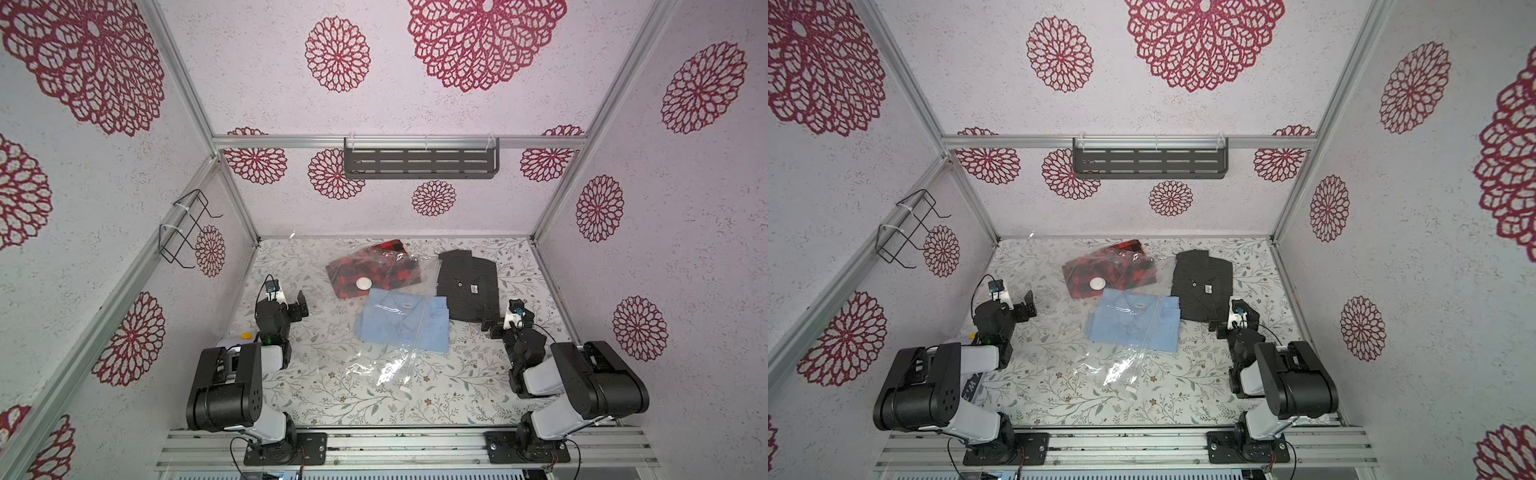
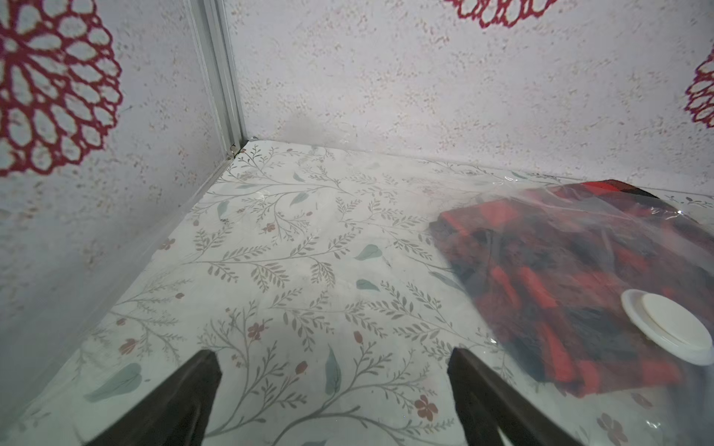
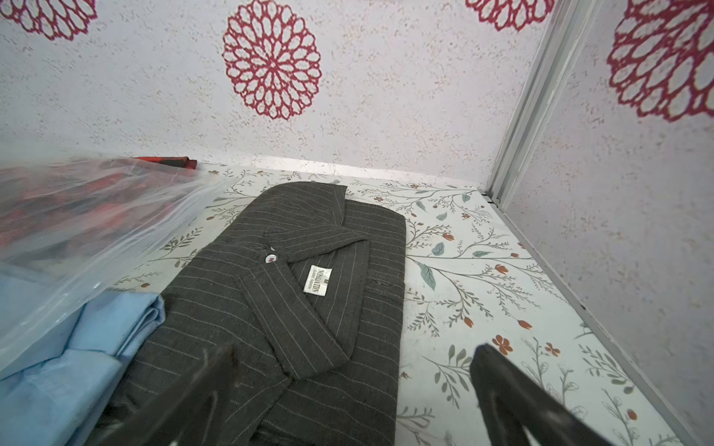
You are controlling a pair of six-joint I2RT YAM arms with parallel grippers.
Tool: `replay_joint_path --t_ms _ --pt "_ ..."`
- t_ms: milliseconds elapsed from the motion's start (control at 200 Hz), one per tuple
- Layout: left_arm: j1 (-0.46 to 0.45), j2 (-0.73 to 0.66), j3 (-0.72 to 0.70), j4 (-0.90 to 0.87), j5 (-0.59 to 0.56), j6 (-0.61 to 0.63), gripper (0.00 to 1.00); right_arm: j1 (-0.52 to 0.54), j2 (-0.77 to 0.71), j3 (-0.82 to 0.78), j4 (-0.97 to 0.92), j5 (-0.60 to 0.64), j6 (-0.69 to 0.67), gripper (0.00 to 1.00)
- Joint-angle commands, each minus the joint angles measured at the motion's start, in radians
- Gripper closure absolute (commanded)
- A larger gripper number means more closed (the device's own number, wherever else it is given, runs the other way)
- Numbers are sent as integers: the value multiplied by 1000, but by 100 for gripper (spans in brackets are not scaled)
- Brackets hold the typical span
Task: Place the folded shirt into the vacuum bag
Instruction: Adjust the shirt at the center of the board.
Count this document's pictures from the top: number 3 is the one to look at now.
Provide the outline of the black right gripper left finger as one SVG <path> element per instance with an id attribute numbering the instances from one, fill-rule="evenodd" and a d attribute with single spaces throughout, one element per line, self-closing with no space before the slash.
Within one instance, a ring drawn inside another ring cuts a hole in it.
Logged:
<path id="1" fill-rule="evenodd" d="M 234 345 L 210 353 L 100 445 L 216 445 L 235 383 Z"/>

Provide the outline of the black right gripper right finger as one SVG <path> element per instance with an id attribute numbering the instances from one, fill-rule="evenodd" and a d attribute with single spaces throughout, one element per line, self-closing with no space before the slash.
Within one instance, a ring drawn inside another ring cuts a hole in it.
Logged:
<path id="1" fill-rule="evenodd" d="M 475 349 L 470 380 L 493 445 L 609 443 L 490 345 Z"/>

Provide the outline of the clear plastic vacuum bag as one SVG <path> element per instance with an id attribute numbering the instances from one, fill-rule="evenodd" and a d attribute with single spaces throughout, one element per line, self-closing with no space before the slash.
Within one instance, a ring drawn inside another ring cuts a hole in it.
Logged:
<path id="1" fill-rule="evenodd" d="M 206 172 L 2 139 L 2 367 L 14 370 L 221 189 Z"/>

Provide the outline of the red black plaid shirt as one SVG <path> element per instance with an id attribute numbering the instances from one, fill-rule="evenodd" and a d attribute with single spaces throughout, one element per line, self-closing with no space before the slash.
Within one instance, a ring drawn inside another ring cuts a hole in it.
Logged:
<path id="1" fill-rule="evenodd" d="M 137 160 L 145 161 L 148 163 L 166 165 L 167 167 L 183 168 L 188 170 L 196 170 L 198 167 L 198 162 L 189 157 L 137 157 Z"/>

